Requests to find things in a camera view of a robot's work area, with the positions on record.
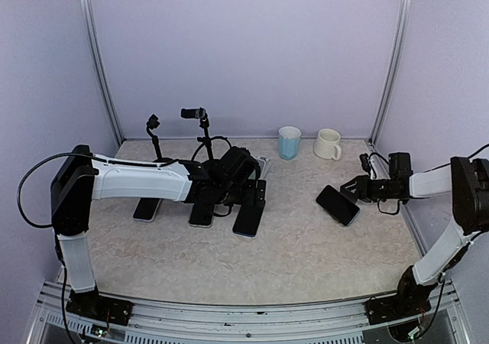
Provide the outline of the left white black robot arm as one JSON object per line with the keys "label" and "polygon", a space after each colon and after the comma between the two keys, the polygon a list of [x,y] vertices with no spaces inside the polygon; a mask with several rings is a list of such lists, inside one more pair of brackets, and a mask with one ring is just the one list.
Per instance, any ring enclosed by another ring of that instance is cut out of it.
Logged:
{"label": "left white black robot arm", "polygon": [[219,205],[239,211],[233,226],[237,234],[253,237],[263,215],[264,175],[270,160],[254,157],[248,149],[230,147],[219,159],[138,162],[93,154],[87,145],[62,153],[64,163],[50,185],[52,228],[60,248],[76,302],[92,317],[107,309],[97,291],[87,232],[94,200],[136,198],[169,200],[192,205],[189,224],[210,227]]}

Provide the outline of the tall black phone stand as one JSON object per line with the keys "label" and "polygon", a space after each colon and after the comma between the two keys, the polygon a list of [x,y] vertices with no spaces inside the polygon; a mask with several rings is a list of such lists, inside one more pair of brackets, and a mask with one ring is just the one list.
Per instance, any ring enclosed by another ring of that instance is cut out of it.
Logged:
{"label": "tall black phone stand", "polygon": [[225,141],[229,147],[231,147],[232,145],[230,141],[226,137],[221,135],[217,135],[212,138],[209,136],[209,117],[204,108],[200,107],[198,109],[181,109],[180,116],[186,119],[194,118],[199,120],[199,127],[203,129],[204,135],[202,137],[197,138],[197,141],[200,143],[200,146],[195,150],[191,160],[194,161],[199,151],[203,147],[205,147],[208,155],[208,160],[204,161],[202,163],[202,166],[206,170],[209,170],[216,162],[216,159],[214,158],[213,151],[212,151],[212,142],[214,140],[222,140]]}

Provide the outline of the black round-base phone stand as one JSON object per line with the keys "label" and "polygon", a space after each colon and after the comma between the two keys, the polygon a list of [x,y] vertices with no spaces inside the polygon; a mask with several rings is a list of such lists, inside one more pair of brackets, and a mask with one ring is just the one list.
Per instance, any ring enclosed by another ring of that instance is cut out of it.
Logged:
{"label": "black round-base phone stand", "polygon": [[176,162],[179,161],[178,159],[163,157],[162,155],[159,138],[153,133],[153,130],[158,128],[159,125],[160,125],[159,118],[155,114],[152,114],[146,122],[146,132],[151,138],[151,142],[157,157],[154,163],[167,164],[167,165],[175,164]]}

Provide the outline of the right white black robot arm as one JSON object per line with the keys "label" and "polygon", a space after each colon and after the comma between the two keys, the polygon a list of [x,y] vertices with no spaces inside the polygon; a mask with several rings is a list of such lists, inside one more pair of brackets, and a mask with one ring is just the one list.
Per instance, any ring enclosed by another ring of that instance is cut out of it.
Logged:
{"label": "right white black robot arm", "polygon": [[340,187],[352,202],[414,202],[413,220],[441,217],[439,236],[430,249],[400,280],[399,293],[391,299],[391,310],[407,316],[421,301],[417,289],[435,287],[454,267],[474,239],[488,231],[488,161],[476,157],[451,157],[447,164],[416,173],[410,154],[388,156],[388,176],[376,178],[372,170]]}

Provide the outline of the black phone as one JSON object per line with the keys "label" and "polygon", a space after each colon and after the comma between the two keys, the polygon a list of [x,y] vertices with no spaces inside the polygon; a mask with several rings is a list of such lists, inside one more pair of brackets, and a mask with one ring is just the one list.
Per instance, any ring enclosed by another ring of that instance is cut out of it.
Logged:
{"label": "black phone", "polygon": [[343,226],[350,226],[360,213],[360,208],[355,203],[330,185],[316,197],[316,203]]}

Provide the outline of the grey folding phone stand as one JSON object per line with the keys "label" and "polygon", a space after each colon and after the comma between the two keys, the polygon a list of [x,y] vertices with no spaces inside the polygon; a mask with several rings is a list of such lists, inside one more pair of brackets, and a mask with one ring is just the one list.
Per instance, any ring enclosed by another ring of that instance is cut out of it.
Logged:
{"label": "grey folding phone stand", "polygon": [[267,157],[260,156],[257,158],[257,161],[258,161],[260,168],[261,168],[260,178],[264,179],[267,176],[268,172],[270,171],[271,160]]}

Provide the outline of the blue phone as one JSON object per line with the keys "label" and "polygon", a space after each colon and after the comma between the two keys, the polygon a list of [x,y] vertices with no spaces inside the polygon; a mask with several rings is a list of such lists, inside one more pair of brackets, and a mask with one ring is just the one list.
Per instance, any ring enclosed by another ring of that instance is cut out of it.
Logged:
{"label": "blue phone", "polygon": [[237,235],[255,237],[263,215],[263,206],[242,205],[232,227],[232,231]]}

